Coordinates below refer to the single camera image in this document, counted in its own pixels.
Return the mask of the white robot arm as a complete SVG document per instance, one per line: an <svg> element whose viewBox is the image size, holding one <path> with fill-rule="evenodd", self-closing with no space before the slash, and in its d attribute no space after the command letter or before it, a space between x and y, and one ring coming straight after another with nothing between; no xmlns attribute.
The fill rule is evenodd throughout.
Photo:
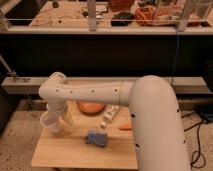
<svg viewBox="0 0 213 171"><path fill-rule="evenodd" d="M49 113L60 116L68 100L127 106L139 171L191 171L178 100L170 83L148 75L134 82L72 85L52 73L38 89Z"/></svg>

